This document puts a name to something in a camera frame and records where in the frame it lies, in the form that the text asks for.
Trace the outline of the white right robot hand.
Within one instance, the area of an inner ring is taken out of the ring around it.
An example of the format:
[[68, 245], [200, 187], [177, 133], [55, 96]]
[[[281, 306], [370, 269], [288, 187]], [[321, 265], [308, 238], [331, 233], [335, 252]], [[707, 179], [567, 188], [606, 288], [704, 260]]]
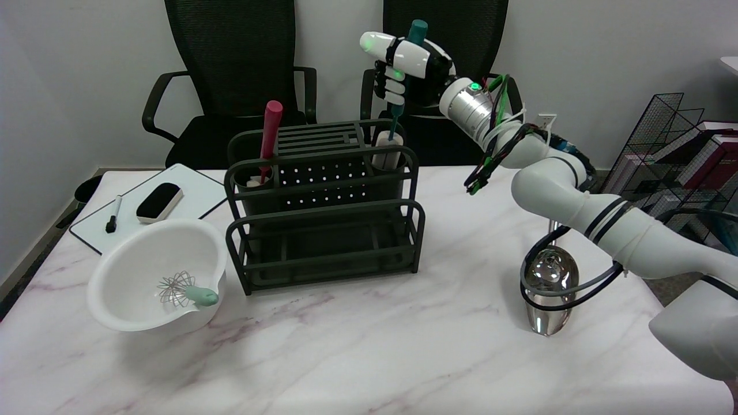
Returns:
[[359, 45], [376, 58], [374, 94], [391, 105], [436, 107], [446, 88], [458, 79], [450, 55], [432, 40], [419, 46], [405, 37], [369, 31], [362, 34]]

